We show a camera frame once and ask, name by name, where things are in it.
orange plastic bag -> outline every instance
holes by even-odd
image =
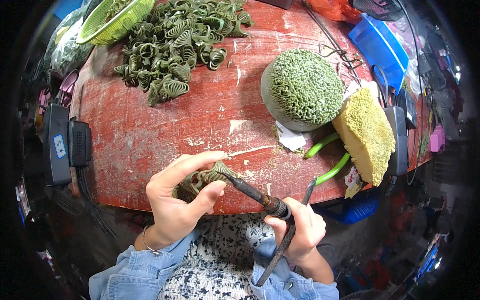
[[[350,6],[348,0],[308,0],[308,2],[315,11],[332,21],[356,23],[360,19],[361,11]]]

silver bracelet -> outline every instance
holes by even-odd
[[[149,228],[150,226],[151,226],[151,225],[147,225],[147,226],[144,227],[144,231],[143,231],[143,233],[142,233],[142,239],[144,240],[144,245],[145,245],[145,247],[146,247],[148,250],[150,250],[151,252],[153,252],[153,255],[154,255],[155,257],[159,257],[160,254],[161,254],[160,250],[153,250],[152,248],[150,248],[150,247],[145,243],[145,232],[146,232],[147,228]]]

hand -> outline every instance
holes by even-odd
[[[211,182],[189,204],[173,198],[172,191],[192,172],[211,168],[214,162],[224,157],[223,151],[208,151],[194,156],[183,154],[151,177],[146,194],[152,207],[155,225],[149,227],[145,233],[145,243],[150,248],[162,249],[186,237],[195,228],[201,216],[213,213],[217,198],[224,193],[225,182]],[[143,241],[135,242],[135,248],[144,250]]]
[[[293,198],[285,198],[283,201],[290,206],[296,227],[295,235],[284,255],[290,262],[303,267],[311,263],[312,258],[319,254],[316,246],[325,236],[325,221],[322,216],[313,212],[310,205],[302,205]],[[286,222],[266,216],[265,223],[273,228],[275,241],[280,245],[287,233]]]

yellow sponge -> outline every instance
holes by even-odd
[[[379,186],[395,152],[395,138],[370,90],[363,88],[350,96],[332,123],[362,180]]]

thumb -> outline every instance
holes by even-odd
[[[204,187],[198,196],[187,205],[190,215],[200,218],[210,212],[226,185],[225,182],[218,180]]]
[[[287,234],[287,223],[284,220],[280,220],[279,218],[270,215],[265,217],[265,223],[272,227],[275,232],[275,242],[277,245],[280,245],[283,237]]]

